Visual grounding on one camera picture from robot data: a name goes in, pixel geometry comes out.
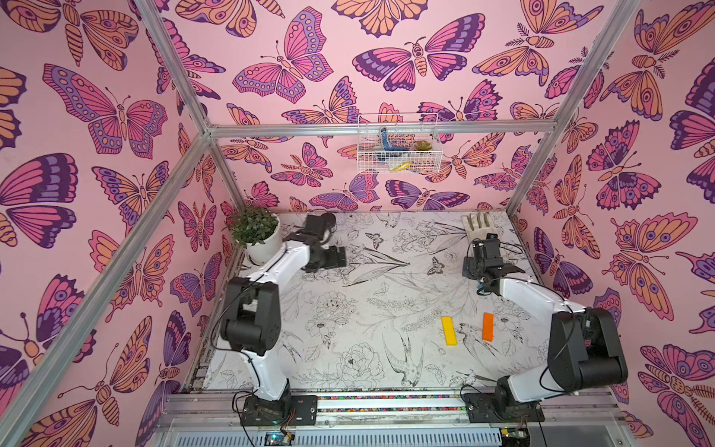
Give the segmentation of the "orange building block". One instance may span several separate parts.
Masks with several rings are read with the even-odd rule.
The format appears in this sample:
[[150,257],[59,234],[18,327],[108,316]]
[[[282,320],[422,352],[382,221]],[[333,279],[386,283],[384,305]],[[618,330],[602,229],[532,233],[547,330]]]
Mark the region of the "orange building block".
[[495,316],[491,313],[484,313],[482,319],[482,340],[485,342],[493,342],[495,336]]

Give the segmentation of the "yellow building block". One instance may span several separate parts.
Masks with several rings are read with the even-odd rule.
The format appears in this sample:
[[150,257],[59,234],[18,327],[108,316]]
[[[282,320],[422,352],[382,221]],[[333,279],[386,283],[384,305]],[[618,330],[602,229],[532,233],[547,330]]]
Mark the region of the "yellow building block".
[[444,340],[446,346],[456,346],[457,337],[456,330],[454,328],[454,321],[451,317],[444,316],[441,318],[441,325],[444,334]]

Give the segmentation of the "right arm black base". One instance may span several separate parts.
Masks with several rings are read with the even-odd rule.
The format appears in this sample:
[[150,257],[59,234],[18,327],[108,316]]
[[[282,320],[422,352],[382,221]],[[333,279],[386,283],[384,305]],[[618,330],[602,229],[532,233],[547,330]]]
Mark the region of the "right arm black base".
[[470,392],[462,396],[470,423],[544,422],[545,415],[535,403],[506,405],[493,393]]

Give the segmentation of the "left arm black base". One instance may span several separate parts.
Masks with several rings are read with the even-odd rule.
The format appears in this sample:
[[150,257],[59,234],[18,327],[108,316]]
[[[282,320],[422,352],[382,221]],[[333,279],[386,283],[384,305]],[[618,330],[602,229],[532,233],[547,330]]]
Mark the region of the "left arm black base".
[[290,396],[282,400],[245,400],[241,419],[244,427],[314,426],[318,415],[316,395]]

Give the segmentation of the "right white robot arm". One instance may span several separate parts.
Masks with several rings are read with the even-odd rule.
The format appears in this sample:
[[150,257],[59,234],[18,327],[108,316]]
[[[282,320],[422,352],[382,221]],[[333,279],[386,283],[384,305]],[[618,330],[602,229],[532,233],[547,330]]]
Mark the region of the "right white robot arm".
[[533,281],[513,278],[522,269],[504,261],[501,241],[489,233],[470,242],[464,271],[480,290],[525,310],[549,329],[547,359],[536,367],[496,381],[499,408],[608,387],[627,382],[629,370],[614,316],[599,307],[584,307]]

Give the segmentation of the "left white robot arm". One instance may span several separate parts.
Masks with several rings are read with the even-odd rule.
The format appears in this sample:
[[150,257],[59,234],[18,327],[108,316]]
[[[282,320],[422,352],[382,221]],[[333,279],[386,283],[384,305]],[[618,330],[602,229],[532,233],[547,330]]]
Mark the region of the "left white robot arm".
[[330,212],[307,216],[287,240],[277,238],[277,251],[259,270],[249,277],[234,277],[227,285],[219,334],[244,358],[259,402],[277,404],[290,398],[290,381],[275,352],[282,325],[280,292],[301,271],[346,266],[346,249],[329,244],[336,225]]

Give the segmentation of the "beige work glove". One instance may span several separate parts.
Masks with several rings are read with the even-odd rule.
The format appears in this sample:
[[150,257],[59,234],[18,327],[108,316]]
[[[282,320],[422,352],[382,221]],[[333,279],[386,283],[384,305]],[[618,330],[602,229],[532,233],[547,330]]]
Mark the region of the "beige work glove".
[[500,238],[502,235],[502,230],[493,224],[489,212],[465,214],[462,216],[462,224],[468,242],[487,240],[491,235]]

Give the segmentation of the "potted green plant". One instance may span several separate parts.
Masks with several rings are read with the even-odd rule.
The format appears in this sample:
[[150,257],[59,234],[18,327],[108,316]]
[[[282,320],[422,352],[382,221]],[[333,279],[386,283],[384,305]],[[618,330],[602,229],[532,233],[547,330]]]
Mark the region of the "potted green plant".
[[257,266],[263,266],[280,250],[282,244],[279,218],[266,208],[247,206],[234,210],[227,218],[234,241]]

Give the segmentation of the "yellow toy in basket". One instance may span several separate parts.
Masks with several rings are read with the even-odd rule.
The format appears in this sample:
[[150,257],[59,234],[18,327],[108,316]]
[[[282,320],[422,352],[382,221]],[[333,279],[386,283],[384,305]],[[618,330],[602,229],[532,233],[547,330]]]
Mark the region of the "yellow toy in basket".
[[389,166],[390,172],[409,171],[410,169],[411,162],[409,161],[397,161]]

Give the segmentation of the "blue toy in basket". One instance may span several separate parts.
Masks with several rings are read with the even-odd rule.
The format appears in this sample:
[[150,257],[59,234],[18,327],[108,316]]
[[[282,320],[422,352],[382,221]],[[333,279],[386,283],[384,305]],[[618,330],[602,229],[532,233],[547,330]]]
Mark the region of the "blue toy in basket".
[[399,158],[411,151],[409,146],[399,146],[391,143],[386,128],[381,128],[380,130],[380,141],[382,148],[377,150],[377,160],[379,162],[387,162],[387,160],[391,158]]

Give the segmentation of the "green toy in basket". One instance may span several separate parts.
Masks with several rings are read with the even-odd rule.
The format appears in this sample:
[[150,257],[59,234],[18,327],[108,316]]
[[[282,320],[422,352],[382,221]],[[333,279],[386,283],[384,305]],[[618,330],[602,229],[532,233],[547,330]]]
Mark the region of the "green toy in basket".
[[431,151],[432,149],[433,149],[433,145],[432,145],[432,143],[430,143],[430,141],[417,141],[413,145],[413,151],[417,151],[417,152],[428,152],[428,151]]

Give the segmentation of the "aluminium mounting rail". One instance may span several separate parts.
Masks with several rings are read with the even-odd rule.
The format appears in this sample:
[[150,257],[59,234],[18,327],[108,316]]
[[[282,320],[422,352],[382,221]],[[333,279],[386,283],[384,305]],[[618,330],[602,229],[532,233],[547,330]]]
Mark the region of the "aluminium mounting rail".
[[[316,428],[353,426],[448,426],[469,423],[474,406],[465,398],[476,391],[469,387],[417,391],[372,391],[360,393],[313,393],[317,398]],[[243,407],[242,398],[231,392],[178,394],[169,399],[159,420],[161,429],[236,428],[238,414],[233,406]],[[609,426],[624,422],[611,392],[604,389],[581,391],[544,400],[539,404],[547,426]]]

